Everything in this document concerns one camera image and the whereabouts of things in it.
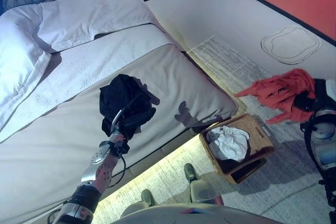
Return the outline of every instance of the white floor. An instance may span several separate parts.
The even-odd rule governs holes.
[[[336,79],[336,47],[324,40],[317,52],[297,65],[266,54],[261,40],[295,23],[256,0],[150,0],[147,4],[185,49],[215,35],[272,74],[302,68],[314,78]]]

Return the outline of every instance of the red cloth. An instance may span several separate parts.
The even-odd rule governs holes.
[[[280,109],[282,114],[267,120],[269,124],[284,120],[304,122],[313,112],[305,112],[293,106],[295,97],[308,91],[308,97],[315,99],[315,81],[302,69],[293,69],[285,74],[273,76],[268,79],[255,81],[251,87],[235,94],[236,97],[254,95],[258,101],[272,109]]]

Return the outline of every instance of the white pillow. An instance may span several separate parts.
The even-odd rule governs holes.
[[[38,10],[25,5],[0,16],[0,130],[35,89],[51,58],[33,39]]]

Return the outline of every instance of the clothing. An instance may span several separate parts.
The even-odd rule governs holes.
[[[246,131],[225,125],[214,128],[206,134],[209,148],[216,159],[227,160],[230,158],[237,162],[244,160],[249,138]]]
[[[236,97],[254,95],[258,101],[272,109],[280,109],[282,114],[267,120],[269,124],[284,120],[304,122],[313,112],[306,112],[295,107],[294,99],[302,92],[308,92],[308,98],[315,99],[315,81],[302,69],[293,69],[285,74],[255,81],[249,88],[235,94]]]
[[[120,110],[122,124],[119,131],[127,140],[131,139],[138,126],[146,123],[155,113],[152,108],[151,93],[138,85],[134,77],[119,74],[111,83],[100,88],[99,109],[104,116],[102,130],[111,135],[111,124]]]

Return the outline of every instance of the black wire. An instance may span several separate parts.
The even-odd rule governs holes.
[[[124,170],[122,171],[121,178],[115,184],[113,184],[112,186],[109,186],[108,188],[111,188],[111,187],[115,186],[116,184],[118,184],[122,180],[122,178],[124,177],[124,175],[125,175],[125,172],[126,172],[126,161],[125,161],[125,159],[123,158],[122,155],[119,154],[119,156],[120,156],[120,158],[122,159],[122,161],[124,163]]]
[[[61,208],[52,211],[52,212],[48,215],[47,224],[52,224],[53,221],[50,221],[50,217],[51,217],[52,215],[54,215],[55,213],[60,212],[60,211],[61,211]]]

